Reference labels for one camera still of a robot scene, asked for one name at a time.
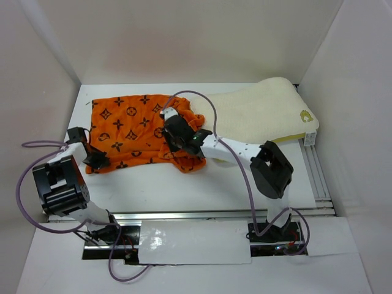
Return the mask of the orange patterned pillowcase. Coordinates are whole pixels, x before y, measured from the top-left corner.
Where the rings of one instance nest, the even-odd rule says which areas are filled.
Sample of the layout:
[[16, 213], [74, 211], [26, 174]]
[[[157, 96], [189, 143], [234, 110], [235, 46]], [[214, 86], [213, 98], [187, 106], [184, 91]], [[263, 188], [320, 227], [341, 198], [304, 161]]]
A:
[[109, 173], [138, 165], [171, 163], [183, 173], [196, 172], [206, 160], [185, 151], [171, 152], [162, 135], [164, 121], [160, 111], [173, 107], [198, 131], [205, 117], [190, 109], [182, 97], [171, 99], [163, 94], [116, 96], [92, 101], [91, 145], [107, 154], [110, 165], [100, 170], [86, 167], [87, 174]]

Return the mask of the cream white pillow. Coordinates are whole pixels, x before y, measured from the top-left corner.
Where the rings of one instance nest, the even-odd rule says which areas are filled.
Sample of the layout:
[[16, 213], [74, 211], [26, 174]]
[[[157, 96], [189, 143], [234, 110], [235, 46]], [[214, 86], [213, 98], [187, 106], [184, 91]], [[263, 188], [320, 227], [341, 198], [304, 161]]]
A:
[[320, 123], [310, 106], [286, 78], [274, 77], [236, 91], [186, 94], [191, 110], [203, 115], [202, 127], [225, 143], [230, 140], [261, 145], [275, 142], [293, 167], [303, 159], [298, 144]]

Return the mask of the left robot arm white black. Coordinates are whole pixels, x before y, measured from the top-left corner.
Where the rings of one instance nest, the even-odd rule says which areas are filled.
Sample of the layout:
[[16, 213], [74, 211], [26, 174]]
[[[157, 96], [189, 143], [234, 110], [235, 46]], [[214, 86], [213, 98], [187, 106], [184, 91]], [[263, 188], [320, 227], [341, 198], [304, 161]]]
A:
[[79, 169], [87, 156], [82, 143], [71, 143], [48, 162], [35, 166], [32, 174], [40, 203], [47, 215], [69, 217], [81, 223], [92, 239], [112, 245], [120, 239], [121, 229], [112, 213], [91, 200]]

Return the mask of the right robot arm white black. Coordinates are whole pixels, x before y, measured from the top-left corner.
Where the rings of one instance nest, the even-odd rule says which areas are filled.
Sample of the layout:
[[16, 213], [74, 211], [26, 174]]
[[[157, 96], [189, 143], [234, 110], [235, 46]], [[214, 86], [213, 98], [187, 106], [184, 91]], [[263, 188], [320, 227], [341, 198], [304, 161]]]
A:
[[227, 138], [217, 138], [210, 130], [193, 130], [177, 113], [160, 113], [164, 121], [162, 134], [171, 151], [184, 151], [199, 159], [217, 159], [239, 166], [241, 173], [252, 173], [258, 192], [266, 198], [267, 218], [258, 225], [253, 197], [250, 196], [254, 236], [282, 241], [291, 222], [286, 189], [292, 181], [293, 167], [277, 144], [248, 144]]

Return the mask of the white cover plate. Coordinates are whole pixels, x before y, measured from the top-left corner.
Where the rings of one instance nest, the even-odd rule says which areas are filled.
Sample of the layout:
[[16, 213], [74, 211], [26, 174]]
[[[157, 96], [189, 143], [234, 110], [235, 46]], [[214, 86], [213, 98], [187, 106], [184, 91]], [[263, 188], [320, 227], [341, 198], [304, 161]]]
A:
[[149, 265], [242, 265], [251, 262], [244, 220], [144, 220], [138, 260]]

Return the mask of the aluminium side rail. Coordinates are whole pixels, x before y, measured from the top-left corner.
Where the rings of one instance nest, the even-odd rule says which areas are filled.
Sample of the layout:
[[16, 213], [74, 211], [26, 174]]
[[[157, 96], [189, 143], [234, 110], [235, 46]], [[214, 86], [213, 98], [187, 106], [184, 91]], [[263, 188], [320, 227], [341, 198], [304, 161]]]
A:
[[318, 208], [334, 208], [325, 177], [322, 172], [320, 161], [315, 149], [317, 131], [306, 132], [304, 138], [300, 138], [299, 144], [303, 153], [312, 192]]

